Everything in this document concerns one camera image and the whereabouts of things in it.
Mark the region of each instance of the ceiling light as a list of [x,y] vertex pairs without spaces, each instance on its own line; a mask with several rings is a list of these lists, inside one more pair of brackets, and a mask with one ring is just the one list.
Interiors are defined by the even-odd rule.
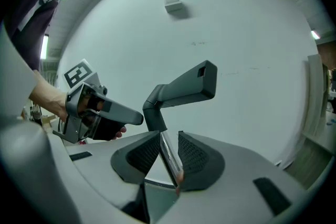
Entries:
[[314,39],[320,39],[320,36],[318,34],[316,34],[316,32],[314,30],[311,31],[311,34],[312,34]]
[[44,35],[43,42],[42,42],[42,49],[41,49],[41,55],[40,59],[46,59],[47,58],[47,46],[48,46],[48,35]]

